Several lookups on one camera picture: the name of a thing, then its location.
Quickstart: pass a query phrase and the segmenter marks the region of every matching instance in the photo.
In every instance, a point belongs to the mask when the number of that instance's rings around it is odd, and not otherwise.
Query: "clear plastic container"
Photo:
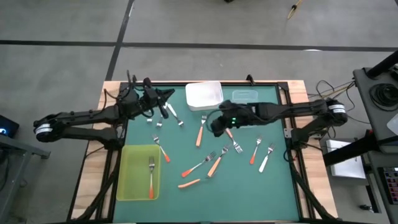
[[[256,90],[235,90],[232,92],[233,103],[257,103],[259,93]],[[253,128],[255,126],[242,126],[241,128]]]

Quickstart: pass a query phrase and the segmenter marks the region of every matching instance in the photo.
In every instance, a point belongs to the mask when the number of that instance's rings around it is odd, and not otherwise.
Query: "green table mat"
[[[177,125],[170,114],[161,129],[157,129],[159,110],[155,110],[153,123],[139,116],[129,121],[127,145],[153,144],[152,135],[158,135],[160,144],[170,157],[170,163],[162,156],[160,192],[153,201],[116,201],[113,222],[245,222],[264,220],[298,221],[299,214],[290,174],[289,164],[284,161],[286,150],[282,121],[253,128],[232,129],[235,140],[243,153],[238,154],[232,147],[223,157],[212,179],[205,179],[215,159],[193,171],[186,178],[181,173],[201,162],[210,152],[217,156],[225,144],[231,144],[226,134],[215,138],[206,128],[203,130],[201,147],[195,142],[200,128],[202,111],[189,110],[184,86],[163,86],[174,88],[175,93],[168,102],[184,122]],[[274,86],[223,86],[224,99],[232,98],[234,90],[256,90],[259,101],[277,103]],[[249,161],[256,146],[256,138],[263,140],[256,154],[254,165]],[[263,173],[258,169],[267,147],[275,144]],[[177,185],[200,178],[201,181],[185,189]]]

